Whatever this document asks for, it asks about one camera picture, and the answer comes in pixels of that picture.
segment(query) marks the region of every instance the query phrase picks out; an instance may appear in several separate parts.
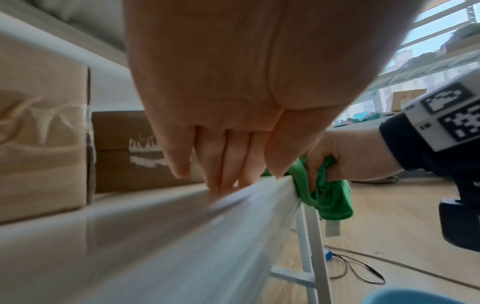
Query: hand holding green cloth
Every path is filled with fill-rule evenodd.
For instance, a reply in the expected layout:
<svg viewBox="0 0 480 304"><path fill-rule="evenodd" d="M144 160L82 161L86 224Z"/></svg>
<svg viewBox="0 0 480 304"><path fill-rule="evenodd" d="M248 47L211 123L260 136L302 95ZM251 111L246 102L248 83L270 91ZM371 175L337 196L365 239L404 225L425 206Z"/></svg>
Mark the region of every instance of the hand holding green cloth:
<svg viewBox="0 0 480 304"><path fill-rule="evenodd" d="M318 210L322 219L342 220L352 217L354 210L349 183L346 180L326 182L327 168L335 163L334 159L328 157L318 169L316 189L312 193L310 193L309 179L304 166L306 160L306 157L300 158L286 173L292 176L302 202Z"/></svg>

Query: teal cloth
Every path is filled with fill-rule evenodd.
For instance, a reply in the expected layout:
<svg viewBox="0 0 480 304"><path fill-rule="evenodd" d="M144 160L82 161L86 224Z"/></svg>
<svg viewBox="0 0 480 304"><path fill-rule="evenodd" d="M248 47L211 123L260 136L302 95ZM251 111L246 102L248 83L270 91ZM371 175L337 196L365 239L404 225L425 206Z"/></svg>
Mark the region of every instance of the teal cloth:
<svg viewBox="0 0 480 304"><path fill-rule="evenodd" d="M313 206L322 219L342 220L353 216L352 196L350 186L346 180L326 182L327 168L335 161L328 157L325 163L318 169L316 189L310 193L309 179L305 170L306 157L297 160L287 171L295 183L296 191L301 201L308 206ZM263 175L270 175L268 170Z"/></svg>

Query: large cardboard box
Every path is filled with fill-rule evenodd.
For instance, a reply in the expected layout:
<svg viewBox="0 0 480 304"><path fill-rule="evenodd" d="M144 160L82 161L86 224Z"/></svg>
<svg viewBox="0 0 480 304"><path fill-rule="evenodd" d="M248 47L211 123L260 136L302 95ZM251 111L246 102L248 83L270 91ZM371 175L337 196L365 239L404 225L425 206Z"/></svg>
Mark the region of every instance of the large cardboard box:
<svg viewBox="0 0 480 304"><path fill-rule="evenodd" d="M417 89L408 91L398 91L390 95L386 100L386 112L401 111L402 105L427 92L427 89Z"/></svg>
<svg viewBox="0 0 480 304"><path fill-rule="evenodd" d="M202 183L192 156L191 175L176 179L167 167L144 111L93 112L96 193Z"/></svg>
<svg viewBox="0 0 480 304"><path fill-rule="evenodd" d="M0 35L0 223L88 200L86 66Z"/></svg>

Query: light wood floor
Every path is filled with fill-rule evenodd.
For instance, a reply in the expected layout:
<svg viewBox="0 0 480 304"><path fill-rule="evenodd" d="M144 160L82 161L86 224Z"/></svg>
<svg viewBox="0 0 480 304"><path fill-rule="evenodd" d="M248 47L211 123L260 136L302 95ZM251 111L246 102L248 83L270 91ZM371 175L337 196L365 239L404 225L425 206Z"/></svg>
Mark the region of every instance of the light wood floor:
<svg viewBox="0 0 480 304"><path fill-rule="evenodd" d="M455 185L442 180L409 180L394 185L352 184L355 215L341 222L341 236L324 238L326 245L377 255L450 278L480 285L480 253L460 249L443 238L438 215L441 198L458 197ZM459 286L368 257L338 252L365 262L380 272L387 287L407 287L441 293L466 303L480 302L480 291ZM301 270L297 235L292 232L278 264ZM328 262L330 275L344 264ZM363 268L357 272L375 280ZM348 272L331 281L336 304L357 304L381 286L363 283ZM258 304L306 304L305 287L270 278Z"/></svg>

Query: cardboard box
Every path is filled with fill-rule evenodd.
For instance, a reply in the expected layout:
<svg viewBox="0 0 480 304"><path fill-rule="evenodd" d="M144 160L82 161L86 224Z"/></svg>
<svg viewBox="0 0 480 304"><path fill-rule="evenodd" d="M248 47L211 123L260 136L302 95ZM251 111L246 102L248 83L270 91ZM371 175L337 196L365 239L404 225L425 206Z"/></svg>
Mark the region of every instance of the cardboard box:
<svg viewBox="0 0 480 304"><path fill-rule="evenodd" d="M386 109L385 112L395 112L401 111L402 105L409 102L412 99L417 98L420 95L423 95L427 92L427 89L417 89L417 90L408 90L408 91L398 91L390 95L386 100Z"/></svg>
<svg viewBox="0 0 480 304"><path fill-rule="evenodd" d="M176 179L143 111L93 112L96 193L148 190L204 182L192 159L191 175Z"/></svg>
<svg viewBox="0 0 480 304"><path fill-rule="evenodd" d="M86 66L0 35L0 223L84 206Z"/></svg>

